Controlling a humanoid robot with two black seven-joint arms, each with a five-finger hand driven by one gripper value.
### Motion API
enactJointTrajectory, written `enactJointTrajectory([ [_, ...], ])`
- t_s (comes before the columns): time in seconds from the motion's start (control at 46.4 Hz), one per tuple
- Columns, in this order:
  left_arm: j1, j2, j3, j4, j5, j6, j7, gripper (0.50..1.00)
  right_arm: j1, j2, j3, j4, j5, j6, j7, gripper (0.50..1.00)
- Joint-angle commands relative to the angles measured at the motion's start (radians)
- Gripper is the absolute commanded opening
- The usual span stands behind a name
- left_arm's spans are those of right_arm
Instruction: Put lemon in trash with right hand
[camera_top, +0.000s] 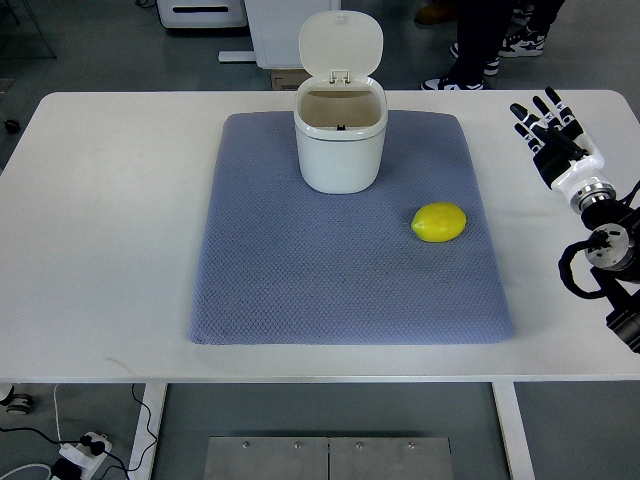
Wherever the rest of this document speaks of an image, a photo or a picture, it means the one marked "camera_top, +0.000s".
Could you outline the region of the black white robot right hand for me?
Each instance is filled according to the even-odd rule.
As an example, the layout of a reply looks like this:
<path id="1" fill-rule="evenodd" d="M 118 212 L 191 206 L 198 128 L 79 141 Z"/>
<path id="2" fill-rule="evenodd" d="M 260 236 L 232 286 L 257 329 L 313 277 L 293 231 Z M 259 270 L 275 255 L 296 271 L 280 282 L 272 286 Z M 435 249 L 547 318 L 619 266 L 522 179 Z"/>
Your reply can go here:
<path id="1" fill-rule="evenodd" d="M 519 103 L 509 107 L 517 119 L 516 132 L 533 153 L 533 163 L 549 189 L 575 180 L 584 169 L 602 169 L 604 159 L 594 140 L 587 134 L 572 109 L 551 87 L 544 90 L 554 107 L 535 95 L 532 98 L 539 115 Z"/>

